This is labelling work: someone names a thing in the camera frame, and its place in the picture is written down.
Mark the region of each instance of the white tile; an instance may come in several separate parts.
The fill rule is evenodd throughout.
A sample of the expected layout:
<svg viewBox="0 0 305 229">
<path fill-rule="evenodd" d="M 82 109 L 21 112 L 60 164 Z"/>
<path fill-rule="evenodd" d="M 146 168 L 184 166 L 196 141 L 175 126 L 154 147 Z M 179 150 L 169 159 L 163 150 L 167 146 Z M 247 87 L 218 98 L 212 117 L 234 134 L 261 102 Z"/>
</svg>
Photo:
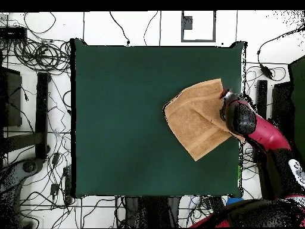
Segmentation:
<svg viewBox="0 0 305 229">
<path fill-rule="evenodd" d="M 184 31 L 184 39 L 213 39 L 214 11 L 184 11 L 184 16 L 191 16 L 192 30 Z"/>
<path fill-rule="evenodd" d="M 62 101 L 64 94 L 71 90 L 71 81 L 67 74 L 52 76 L 49 83 L 48 109 L 49 119 L 48 131 L 67 132 L 71 130 L 71 116 L 68 113 L 69 107 L 66 107 Z M 65 103 L 71 105 L 71 93 L 65 96 Z"/>
<path fill-rule="evenodd" d="M 301 25 L 301 16 L 290 11 L 238 11 L 237 40 L 247 41 L 247 61 L 257 62 L 257 51 L 266 41 Z M 305 53 L 304 32 L 274 40 L 262 47 L 260 62 L 291 63 Z"/>
<path fill-rule="evenodd" d="M 111 13 L 130 40 L 130 46 L 145 46 L 145 30 L 157 11 L 112 11 Z M 145 35 L 149 46 L 158 45 L 159 23 L 160 12 L 151 20 Z M 85 13 L 85 42 L 88 45 L 127 45 L 121 28 L 113 21 L 109 11 Z"/>
<path fill-rule="evenodd" d="M 114 196 L 86 196 L 83 198 L 83 206 L 115 206 Z"/>
<path fill-rule="evenodd" d="M 50 210 L 50 207 L 36 207 L 36 206 L 22 206 L 22 213 L 25 216 L 31 216 L 39 220 L 39 227 L 38 229 L 51 229 L 54 226 L 54 229 L 77 229 L 76 222 L 78 227 L 80 227 L 80 208 L 75 208 L 76 213 L 74 212 L 74 208 L 70 207 L 69 211 L 67 212 L 67 209 L 54 209 Z M 66 213 L 63 216 L 63 222 L 61 223 L 61 217 L 62 215 Z M 29 218 L 23 218 L 25 221 L 30 221 Z"/>
<path fill-rule="evenodd" d="M 43 39 L 58 39 L 68 41 L 71 38 L 82 38 L 83 36 L 83 13 L 82 12 L 54 12 L 56 18 L 54 26 L 43 34 L 38 34 Z M 24 23 L 24 13 L 11 13 L 9 15 L 10 25 L 22 25 Z M 53 16 L 49 12 L 28 13 L 26 23 L 34 32 L 43 32 L 54 22 Z M 28 32 L 30 39 L 35 37 Z"/>
<path fill-rule="evenodd" d="M 235 42 L 235 32 L 236 32 L 236 11 L 217 11 L 215 43 L 181 42 L 181 11 L 162 11 L 161 14 L 161 45 L 162 46 L 211 46 L 212 45 L 219 47 L 229 47 L 233 42 Z"/>
</svg>

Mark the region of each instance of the floor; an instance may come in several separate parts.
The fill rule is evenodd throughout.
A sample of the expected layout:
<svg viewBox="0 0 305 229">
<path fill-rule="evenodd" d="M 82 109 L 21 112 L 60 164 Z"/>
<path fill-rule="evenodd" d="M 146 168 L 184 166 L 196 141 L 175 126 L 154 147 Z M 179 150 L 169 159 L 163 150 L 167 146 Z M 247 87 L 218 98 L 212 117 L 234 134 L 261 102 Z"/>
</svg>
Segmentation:
<svg viewBox="0 0 305 229">
<path fill-rule="evenodd" d="M 123 36 L 121 28 L 115 24 L 109 12 L 87 12 L 87 13 L 53 13 L 56 18 L 54 26 L 49 31 L 39 34 L 44 39 L 58 39 L 68 41 L 70 38 L 81 38 L 88 45 L 127 45 L 127 39 Z M 181 12 L 180 11 L 143 11 L 143 12 L 112 12 L 113 17 L 120 24 L 125 32 L 126 37 L 130 40 L 131 46 L 206 46 L 217 45 L 220 47 L 228 47 L 235 41 L 247 41 L 246 55 L 246 78 L 251 87 L 249 90 L 250 96 L 255 100 L 255 85 L 253 79 L 261 75 L 257 61 L 257 50 L 262 43 L 273 39 L 285 32 L 294 30 L 302 24 L 301 16 L 298 16 L 297 11 L 217 11 L 216 21 L 216 42 L 184 42 L 181 40 Z M 194 20 L 200 20 L 202 17 L 209 15 L 204 11 L 185 11 L 185 16 L 193 16 Z M 8 16 L 10 25 L 25 25 L 24 13 L 10 13 Z M 6 23 L 5 16 L 0 13 L 0 22 Z M 54 22 L 54 17 L 51 13 L 28 13 L 26 15 L 26 23 L 35 32 L 40 32 L 48 29 Z M 193 31 L 189 30 L 185 33 L 188 39 L 203 38 L 211 36 L 211 27 L 207 25 L 204 32 L 200 28 L 203 26 L 195 25 Z M 29 38 L 36 39 L 31 33 Z M 274 68 L 275 79 L 280 82 L 289 81 L 290 77 L 287 70 L 287 64 L 300 58 L 304 55 L 305 43 L 304 32 L 294 33 L 279 40 L 272 41 L 266 44 L 260 53 L 260 62 L 265 63 L 269 68 Z M 15 57 L 11 56 L 8 67 L 21 71 L 23 78 L 23 88 L 27 91 L 28 101 L 22 100 L 21 110 L 29 118 L 32 126 L 35 126 L 35 113 L 33 108 L 36 107 L 36 82 L 37 77 L 35 71 L 27 67 L 16 65 L 18 63 Z M 268 79 L 267 103 L 272 103 L 272 88 L 277 81 Z M 70 153 L 66 150 L 70 149 L 70 115 L 67 113 L 66 107 L 62 102 L 63 94 L 70 90 L 69 75 L 63 73 L 58 76 L 52 76 L 52 82 L 49 84 L 49 108 L 54 108 L 49 111 L 49 134 L 48 144 L 51 146 L 52 153 L 56 148 L 60 147 L 59 152 L 65 153 L 67 161 L 62 160 L 57 171 L 60 178 L 60 173 L 63 172 L 63 167 L 66 163 L 71 162 Z M 66 104 L 70 104 L 70 94 L 65 97 Z M 271 116 L 272 105 L 267 107 L 267 116 Z M 21 127 L 11 127 L 5 129 L 7 136 L 17 135 L 24 132 L 31 132 L 29 124 L 23 117 Z M 18 150 L 8 154 L 8 162 L 12 162 L 21 151 Z M 27 150 L 21 153 L 18 159 L 23 159 L 33 156 L 34 149 Z M 258 175 L 255 173 L 256 168 L 253 166 L 251 171 L 246 169 L 242 173 L 242 186 L 245 189 L 244 199 L 261 198 L 260 184 Z M 30 177 L 24 183 L 21 191 L 21 199 L 26 199 L 30 193 L 37 191 L 45 197 L 49 196 L 51 182 L 47 175 L 46 164 L 42 171 L 37 175 Z M 191 225 L 191 222 L 186 224 L 186 218 L 189 214 L 189 209 L 196 206 L 198 197 L 183 196 L 180 201 L 179 225 L 186 227 Z M 110 228 L 116 227 L 114 222 L 114 197 L 96 197 L 88 196 L 82 200 L 82 208 L 80 200 L 76 200 L 71 206 L 71 212 L 65 214 L 61 209 L 51 210 L 50 202 L 42 196 L 33 193 L 27 201 L 22 204 L 24 215 L 30 216 L 39 220 L 39 229 L 41 228 L 80 228 L 80 223 L 84 228 Z M 57 204 L 63 204 L 62 197 L 59 196 Z M 119 208 L 119 218 L 122 220 L 125 216 L 123 208 Z"/>
</svg>

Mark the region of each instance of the black cable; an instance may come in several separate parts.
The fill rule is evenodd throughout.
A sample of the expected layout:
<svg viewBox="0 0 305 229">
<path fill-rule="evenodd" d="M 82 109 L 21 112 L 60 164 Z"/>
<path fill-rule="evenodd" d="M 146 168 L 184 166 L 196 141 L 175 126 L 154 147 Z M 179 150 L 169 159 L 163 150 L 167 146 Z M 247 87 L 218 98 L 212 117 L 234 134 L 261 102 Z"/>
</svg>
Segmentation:
<svg viewBox="0 0 305 229">
<path fill-rule="evenodd" d="M 178 227 L 178 226 L 177 226 L 177 222 L 176 222 L 176 220 L 175 220 L 175 217 L 174 217 L 174 214 L 173 214 L 173 211 L 172 211 L 170 205 L 168 205 L 168 208 L 169 208 L 170 214 L 172 215 L 172 220 L 173 220 L 174 227 L 177 228 L 177 227 Z"/>
<path fill-rule="evenodd" d="M 83 216 L 83 199 L 80 199 L 80 228 L 82 228 L 82 216 Z"/>
<path fill-rule="evenodd" d="M 242 189 L 245 190 L 254 199 L 254 197 L 250 194 L 249 191 L 247 191 L 245 188 L 242 188 Z"/>
<path fill-rule="evenodd" d="M 51 29 L 53 28 L 54 24 L 56 23 L 56 17 L 55 17 L 55 15 L 53 15 L 52 12 L 50 12 L 50 13 L 51 13 L 51 15 L 52 15 L 53 18 L 54 18 L 54 22 L 53 22 L 53 24 L 50 26 L 50 28 L 46 29 L 46 31 L 43 31 L 43 32 L 34 32 L 32 29 L 29 28 L 29 26 L 28 26 L 27 23 L 26 23 L 26 17 L 27 17 L 27 15 L 28 15 L 28 13 L 25 13 L 25 14 L 24 14 L 23 21 L 24 21 L 25 25 L 27 26 L 27 28 L 28 28 L 28 30 L 29 30 L 30 32 L 35 33 L 35 34 L 43 34 L 43 33 L 46 33 L 47 31 L 51 30 Z"/>
<path fill-rule="evenodd" d="M 266 66 L 264 66 L 264 65 L 261 64 L 260 59 L 259 59 L 259 55 L 260 55 L 260 53 L 261 53 L 262 47 L 263 47 L 264 45 L 266 45 L 267 43 L 269 43 L 269 42 L 271 42 L 271 41 L 274 41 L 275 39 L 283 38 L 283 37 L 285 37 L 285 36 L 287 36 L 287 35 L 290 35 L 290 34 L 292 34 L 292 33 L 295 33 L 295 32 L 304 31 L 304 25 L 305 25 L 305 22 L 304 22 L 299 28 L 296 28 L 296 29 L 294 29 L 294 30 L 292 30 L 292 31 L 289 31 L 289 32 L 286 32 L 286 33 L 283 33 L 283 34 L 279 35 L 278 37 L 276 37 L 276 38 L 274 38 L 274 39 L 270 39 L 270 40 L 266 41 L 265 43 L 263 43 L 263 44 L 260 46 L 259 50 L 257 51 L 257 61 L 259 62 L 259 65 L 260 65 L 259 68 L 261 69 L 261 71 L 263 72 L 263 74 L 264 74 L 267 78 L 269 78 L 269 79 L 271 79 L 271 80 L 273 80 L 273 81 L 281 81 L 281 80 L 283 80 L 283 78 L 280 79 L 280 80 L 274 80 L 274 79 L 273 79 L 274 75 L 273 75 L 272 72 L 271 72 L 272 69 L 269 69 L 268 67 L 266 67 Z"/>
<path fill-rule="evenodd" d="M 76 221 L 76 207 L 74 207 L 74 219 L 75 219 L 76 228 L 79 229 L 79 227 L 77 225 L 77 221 Z"/>
<path fill-rule="evenodd" d="M 38 229 L 39 224 L 40 224 L 40 222 L 39 222 L 38 219 L 36 219 L 36 218 L 34 218 L 34 217 L 30 217 L 30 216 L 24 215 L 24 214 L 22 214 L 21 212 L 20 212 L 20 215 L 23 216 L 23 217 L 25 217 L 25 218 L 34 219 L 35 221 L 37 221 L 38 224 L 37 224 L 37 227 L 36 227 L 35 229 Z"/>
<path fill-rule="evenodd" d="M 154 14 L 154 16 L 151 18 L 151 20 L 154 19 L 154 17 L 158 14 L 158 12 L 159 12 L 159 11 L 157 11 L 156 14 Z M 149 23 L 148 23 L 148 25 L 147 25 L 147 27 L 146 27 L 145 33 L 144 33 L 144 35 L 143 35 L 143 39 L 144 39 L 144 42 L 145 42 L 145 45 L 146 45 L 146 46 L 147 46 L 147 44 L 146 44 L 146 40 L 145 40 L 145 35 L 146 35 L 146 32 L 147 32 L 148 26 L 150 26 L 151 20 L 149 21 Z"/>
<path fill-rule="evenodd" d="M 124 37 L 127 39 L 127 45 L 129 45 L 130 44 L 130 40 L 126 37 L 126 35 L 125 35 L 125 32 L 124 32 L 124 29 L 119 25 L 119 23 L 118 22 L 116 22 L 116 20 L 114 19 L 114 17 L 112 16 L 112 13 L 111 13 L 111 11 L 109 11 L 109 13 L 110 13 L 110 16 L 111 16 L 111 18 L 113 19 L 113 21 L 121 28 L 121 30 L 122 30 L 122 32 L 123 32 L 123 35 L 124 35 Z"/>
<path fill-rule="evenodd" d="M 97 203 L 95 204 L 95 206 L 94 206 L 94 208 L 88 213 L 88 214 L 86 214 L 84 217 L 83 217 L 83 225 L 82 225 L 82 229 L 85 227 L 85 218 L 87 217 L 87 216 L 89 216 L 94 210 L 95 210 L 95 208 L 97 208 L 97 206 L 98 206 L 98 204 L 99 204 L 99 202 L 100 201 L 114 201 L 114 199 L 100 199 L 99 201 L 97 201 Z"/>
<path fill-rule="evenodd" d="M 69 92 L 71 92 L 71 90 L 67 91 L 67 92 L 63 95 L 63 103 L 64 103 L 65 106 L 71 108 L 71 106 L 68 106 L 68 105 L 66 104 L 66 102 L 64 101 L 64 97 L 65 97 Z"/>
</svg>

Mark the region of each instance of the black stand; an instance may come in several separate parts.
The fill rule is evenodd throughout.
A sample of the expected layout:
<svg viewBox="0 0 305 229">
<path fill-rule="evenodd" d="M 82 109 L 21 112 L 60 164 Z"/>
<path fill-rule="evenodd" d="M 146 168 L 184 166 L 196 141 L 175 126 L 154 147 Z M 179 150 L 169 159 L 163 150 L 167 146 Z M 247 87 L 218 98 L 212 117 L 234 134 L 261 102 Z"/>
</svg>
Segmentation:
<svg viewBox="0 0 305 229">
<path fill-rule="evenodd" d="M 36 123 L 35 133 L 22 134 L 12 137 L 4 138 L 3 134 L 0 134 L 0 147 L 2 157 L 5 153 L 12 152 L 21 148 L 35 145 L 36 158 L 45 160 L 48 152 L 47 148 L 47 134 L 48 134 L 48 84 L 51 81 L 51 75 L 49 73 L 37 74 L 37 96 L 36 96 Z M 0 114 L 4 116 L 5 100 L 0 99 Z M 3 160 L 0 162 L 0 170 L 3 168 Z"/>
</svg>

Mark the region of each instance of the black strip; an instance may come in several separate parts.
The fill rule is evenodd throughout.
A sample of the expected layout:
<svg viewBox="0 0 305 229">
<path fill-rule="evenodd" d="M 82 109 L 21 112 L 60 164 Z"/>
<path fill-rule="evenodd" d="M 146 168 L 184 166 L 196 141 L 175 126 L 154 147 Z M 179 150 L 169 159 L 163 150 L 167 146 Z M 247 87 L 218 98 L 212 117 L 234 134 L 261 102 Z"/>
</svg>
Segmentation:
<svg viewBox="0 0 305 229">
<path fill-rule="evenodd" d="M 36 158 L 45 160 L 47 154 L 48 135 L 48 87 L 51 81 L 49 73 L 39 72 L 37 74 L 36 95 L 36 122 L 35 132 L 42 134 L 41 143 L 35 145 Z"/>
<path fill-rule="evenodd" d="M 76 66 L 75 66 L 75 39 L 70 39 L 70 68 L 71 68 L 71 196 L 76 198 Z"/>
</svg>

